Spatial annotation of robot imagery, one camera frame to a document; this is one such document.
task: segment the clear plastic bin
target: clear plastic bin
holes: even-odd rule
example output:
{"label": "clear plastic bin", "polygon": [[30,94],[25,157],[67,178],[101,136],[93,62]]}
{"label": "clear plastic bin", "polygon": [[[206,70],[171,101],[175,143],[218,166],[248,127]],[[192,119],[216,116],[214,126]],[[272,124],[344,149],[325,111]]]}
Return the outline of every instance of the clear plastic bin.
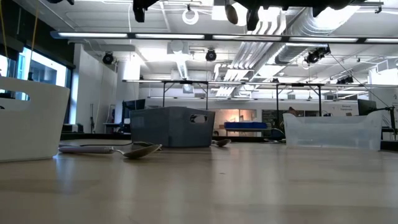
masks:
{"label": "clear plastic bin", "polygon": [[380,150],[382,112],[367,116],[306,117],[284,114],[288,147]]}

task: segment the spoon handle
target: spoon handle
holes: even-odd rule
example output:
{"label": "spoon handle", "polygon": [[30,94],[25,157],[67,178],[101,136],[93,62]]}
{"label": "spoon handle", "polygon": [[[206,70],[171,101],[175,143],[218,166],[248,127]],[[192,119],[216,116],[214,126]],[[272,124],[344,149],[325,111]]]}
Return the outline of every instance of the spoon handle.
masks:
{"label": "spoon handle", "polygon": [[94,153],[94,154],[112,154],[113,147],[60,147],[58,150],[62,153]]}

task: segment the window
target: window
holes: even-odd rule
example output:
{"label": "window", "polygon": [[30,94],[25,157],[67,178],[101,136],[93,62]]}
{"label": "window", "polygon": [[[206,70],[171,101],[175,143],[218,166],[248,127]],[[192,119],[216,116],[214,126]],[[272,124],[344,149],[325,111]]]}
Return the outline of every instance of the window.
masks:
{"label": "window", "polygon": [[[7,59],[5,56],[0,55],[0,76],[2,77],[14,77],[16,62],[11,59]],[[6,90],[0,90],[0,93],[5,93]]]}
{"label": "window", "polygon": [[[65,66],[36,52],[32,53],[27,48],[24,48],[24,51],[19,54],[17,66],[17,78],[19,79],[66,87],[68,72]],[[16,98],[27,100],[27,96],[24,93],[17,94]]]}

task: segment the metal frame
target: metal frame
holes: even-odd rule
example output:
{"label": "metal frame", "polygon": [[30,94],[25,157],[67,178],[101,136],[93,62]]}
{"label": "metal frame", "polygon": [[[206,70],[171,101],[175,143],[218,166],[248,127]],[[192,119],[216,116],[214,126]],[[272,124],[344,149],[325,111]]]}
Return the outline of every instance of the metal frame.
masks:
{"label": "metal frame", "polygon": [[[384,88],[398,88],[397,85],[364,85],[364,84],[359,84],[359,85],[354,85],[354,84],[349,84],[349,85],[337,85],[337,84],[324,84],[324,83],[253,83],[253,82],[213,82],[213,81],[194,81],[194,80],[123,80],[123,82],[131,82],[131,83],[163,83],[163,107],[165,106],[165,94],[167,90],[169,90],[172,86],[170,86],[168,89],[166,89],[166,83],[179,83],[179,84],[204,84],[207,86],[206,88],[206,110],[208,110],[208,89],[209,89],[209,84],[221,84],[221,85],[271,85],[275,86],[276,88],[276,108],[277,108],[277,123],[279,124],[279,94],[282,93],[284,89],[286,89],[287,86],[292,86],[292,87],[304,87],[308,86],[311,88],[319,98],[319,116],[322,116],[322,99],[321,99],[321,89],[323,86],[328,86],[328,87],[384,87]],[[281,91],[279,91],[280,86],[285,86]]]}
{"label": "metal frame", "polygon": [[[200,87],[200,88],[202,88],[202,90],[205,91],[205,93],[206,93],[206,98],[202,98],[202,99],[206,99],[206,110],[209,109],[209,105],[208,105],[208,102],[209,102],[209,94],[208,94],[208,92],[209,92],[209,82],[208,82],[208,81],[162,80],[162,83],[163,83],[163,107],[165,106],[165,96],[166,96],[166,92],[167,92],[170,88],[172,88],[172,87],[174,86],[174,84],[176,84],[176,83],[179,83],[179,84],[189,84],[189,85],[192,85],[192,84],[204,84],[204,85],[206,85],[206,90],[204,90],[202,87]],[[169,86],[169,87],[166,89],[166,83],[172,83],[172,85]]]}
{"label": "metal frame", "polygon": [[[312,89],[319,98],[319,116],[322,116],[322,99],[321,99],[321,86],[322,84],[318,83],[318,84],[314,84],[314,83],[296,83],[296,84],[302,84],[301,86],[308,86],[310,87],[310,89]],[[285,88],[283,88],[281,91],[279,91],[279,86],[285,86]],[[277,83],[276,84],[276,113],[277,113],[277,117],[276,117],[276,121],[277,124],[279,124],[279,94],[282,93],[282,91],[284,91],[286,89],[286,87],[289,86],[288,83]],[[314,90],[313,86],[317,86],[318,87],[318,92],[316,92],[316,90]]]}

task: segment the white plastic basket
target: white plastic basket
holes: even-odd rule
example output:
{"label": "white plastic basket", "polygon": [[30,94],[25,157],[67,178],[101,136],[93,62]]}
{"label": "white plastic basket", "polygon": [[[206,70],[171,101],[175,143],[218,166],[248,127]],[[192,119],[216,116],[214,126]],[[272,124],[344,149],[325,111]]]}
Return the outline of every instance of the white plastic basket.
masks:
{"label": "white plastic basket", "polygon": [[69,89],[0,77],[0,89],[23,92],[30,101],[0,98],[0,162],[51,158],[57,154]]}
{"label": "white plastic basket", "polygon": [[367,116],[306,117],[284,114],[288,147],[380,150],[382,113]]}

